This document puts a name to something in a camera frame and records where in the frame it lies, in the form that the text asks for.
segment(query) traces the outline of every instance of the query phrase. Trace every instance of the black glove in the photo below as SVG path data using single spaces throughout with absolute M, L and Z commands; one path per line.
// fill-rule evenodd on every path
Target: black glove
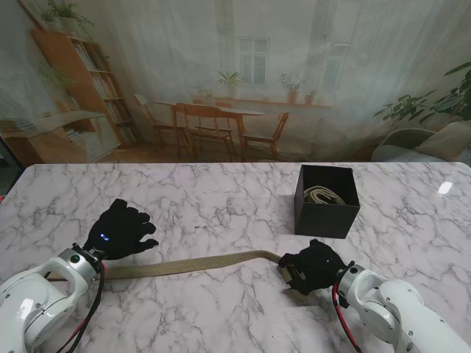
M 155 233 L 154 224 L 147 213 L 127 207 L 125 200 L 116 199 L 110 208 L 91 227 L 84 250 L 98 250 L 106 260 L 122 259 L 159 245 L 155 239 L 140 240 Z
M 317 239 L 311 240 L 309 247 L 299 254 L 284 254 L 278 265 L 287 267 L 292 278 L 288 282 L 291 289 L 304 295 L 334 285 L 337 272 L 346 268 L 340 256 Z

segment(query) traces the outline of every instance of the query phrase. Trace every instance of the window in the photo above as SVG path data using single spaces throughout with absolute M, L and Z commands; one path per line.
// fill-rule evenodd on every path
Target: window
M 239 68 L 244 83 L 265 85 L 268 38 L 239 38 Z
M 325 63 L 324 75 L 322 77 L 322 90 L 333 92 L 339 83 L 340 73 L 343 68 L 344 58 L 350 45 L 346 43 L 331 43 L 327 61 Z

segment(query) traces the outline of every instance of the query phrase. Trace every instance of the beige fabric strap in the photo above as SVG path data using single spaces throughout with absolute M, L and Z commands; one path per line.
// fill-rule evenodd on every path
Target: beige fabric strap
M 166 263 L 155 263 L 153 265 L 111 267 L 106 269 L 105 279 L 131 279 L 141 277 L 168 276 L 169 274 L 184 274 L 186 272 L 227 267 L 235 265 L 236 263 L 242 263 L 244 261 L 258 258 L 267 259 L 278 264 L 281 257 L 265 250 L 252 250 L 249 252 L 238 252 L 235 254 L 168 261 Z M 48 279 L 50 281 L 64 280 L 57 274 L 51 274 Z

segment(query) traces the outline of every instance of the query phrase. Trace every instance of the black box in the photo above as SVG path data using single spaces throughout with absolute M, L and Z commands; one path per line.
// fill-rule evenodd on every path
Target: black box
M 304 201 L 304 190 L 323 186 L 339 195 L 342 204 Z M 301 165 L 294 194 L 294 234 L 345 239 L 360 210 L 351 168 Z

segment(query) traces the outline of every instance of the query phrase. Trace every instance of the wooden chair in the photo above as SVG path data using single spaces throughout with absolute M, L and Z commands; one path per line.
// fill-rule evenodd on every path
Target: wooden chair
M 193 100 L 193 103 L 194 104 L 201 104 L 203 105 L 203 100 L 201 99 L 194 99 Z M 216 102 L 216 106 L 217 107 L 224 107 L 224 108 L 232 108 L 233 106 L 229 103 L 225 103 L 223 101 L 217 101 Z M 229 140 L 230 140 L 230 145 L 233 147 L 233 153 L 234 153 L 234 156 L 237 157 L 237 152 L 235 151 L 236 150 L 236 147 L 234 145 L 234 140 L 233 140 L 233 131 L 232 129 L 230 128 L 230 122 L 229 122 L 229 118 L 226 118 L 226 123 L 227 123 L 227 128 L 224 129 L 224 128 L 219 128 L 219 131 L 224 131 L 224 132 L 227 132 L 229 134 Z M 199 153 L 202 153 L 203 151 L 203 141 L 201 138 L 199 138 Z
M 224 142 L 227 155 L 229 156 L 229 161 L 233 161 L 231 154 L 236 150 L 236 148 L 234 146 L 234 142 L 230 138 L 230 133 L 227 132 L 226 129 L 220 129 L 218 126 L 218 118 L 221 118 L 222 116 L 222 112 L 218 107 L 179 103 L 177 104 L 177 110 L 183 112 L 183 115 L 185 116 L 185 132 L 190 142 L 190 153 L 194 159 L 196 159 L 194 137 L 197 136 L 199 137 L 199 142 L 201 142 L 203 138 Z M 202 125 L 191 126 L 188 120 L 189 116 L 196 117 L 200 121 L 204 118 L 213 119 L 214 127 Z
M 283 131 L 283 128 L 285 127 L 288 117 L 289 117 L 288 113 L 280 113 L 278 115 L 279 123 L 278 123 L 277 129 L 275 130 L 275 133 L 273 134 L 273 136 L 270 138 L 267 136 L 243 134 L 242 136 L 244 138 L 245 149 L 247 150 L 247 147 L 249 146 L 249 141 L 267 143 L 270 145 L 270 149 L 272 150 L 273 159 L 276 160 L 278 158 L 277 142 L 281 137 L 281 132 Z
M 168 125 L 168 124 L 164 124 L 159 121 L 156 121 L 152 117 L 149 111 L 149 108 L 147 107 L 146 97 L 142 96 L 141 94 L 135 94 L 134 99 L 136 103 L 139 104 L 139 107 L 141 108 L 141 112 L 144 114 L 147 121 L 151 124 L 152 128 L 154 129 L 155 151 L 157 151 L 157 136 L 159 137 L 159 145 L 161 149 L 162 149 L 162 146 L 165 144 L 162 139 L 162 130 L 164 130 L 167 135 L 173 135 L 177 139 L 177 153 L 178 153 L 179 158 L 180 158 L 180 139 L 182 139 L 183 147 L 188 152 L 187 150 L 188 138 L 186 137 L 184 126 L 176 126 L 176 125 L 173 126 L 173 125 Z

